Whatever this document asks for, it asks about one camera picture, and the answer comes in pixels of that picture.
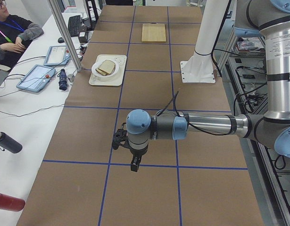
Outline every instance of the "bread slice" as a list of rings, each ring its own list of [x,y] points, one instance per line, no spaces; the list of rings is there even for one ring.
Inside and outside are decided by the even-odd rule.
[[[111,60],[105,60],[98,69],[106,74],[111,74],[116,67],[116,64]]]
[[[99,68],[96,68],[96,71],[97,71],[97,73],[99,73],[99,74],[101,74],[103,76],[106,76],[107,75],[107,73],[101,71]]]

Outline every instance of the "brown paper table covering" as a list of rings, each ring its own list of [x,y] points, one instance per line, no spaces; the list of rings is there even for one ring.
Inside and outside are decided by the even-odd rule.
[[[236,136],[150,141],[138,173],[111,148],[132,109],[155,114],[177,90],[179,110],[230,114],[221,78],[181,80],[201,19],[196,7],[103,8],[18,226],[264,225]],[[141,43],[142,23],[165,23],[167,42]],[[88,84],[99,54],[127,55],[122,86]]]

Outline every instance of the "table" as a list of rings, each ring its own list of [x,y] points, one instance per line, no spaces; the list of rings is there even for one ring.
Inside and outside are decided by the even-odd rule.
[[[77,13],[63,14],[66,23],[68,18],[74,15]],[[19,61],[46,56],[49,46],[64,45],[64,43],[57,42],[61,35],[53,16],[48,19],[43,30],[44,35],[31,43]],[[73,37],[72,40],[75,47],[78,48],[80,46],[78,38]],[[43,63],[44,58],[28,60],[15,66],[9,74],[26,74],[35,64],[43,65]],[[65,71],[67,75],[75,71],[72,61],[66,65]],[[22,76],[14,75],[10,78],[22,78]],[[40,93],[16,92],[19,80],[7,80],[5,87],[0,89],[0,96],[16,92],[0,97],[0,111],[10,114],[22,115],[42,108],[59,106],[22,117],[0,113],[0,131],[5,132],[23,146],[22,151],[17,154],[0,150],[0,193],[27,199],[62,112],[63,106],[60,105],[64,104],[71,89],[71,85],[69,85],[68,90],[59,90],[58,81],[58,78],[51,79]],[[20,215],[21,212],[0,210],[0,225],[14,226]]]

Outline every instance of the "wooden cutting board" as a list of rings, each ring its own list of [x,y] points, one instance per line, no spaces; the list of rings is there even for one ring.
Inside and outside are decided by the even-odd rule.
[[[165,24],[143,24],[142,42],[166,42]]]

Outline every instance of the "computer mouse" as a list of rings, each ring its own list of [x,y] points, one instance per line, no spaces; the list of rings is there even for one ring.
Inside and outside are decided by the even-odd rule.
[[[62,37],[58,38],[58,43],[63,43],[64,39]]]

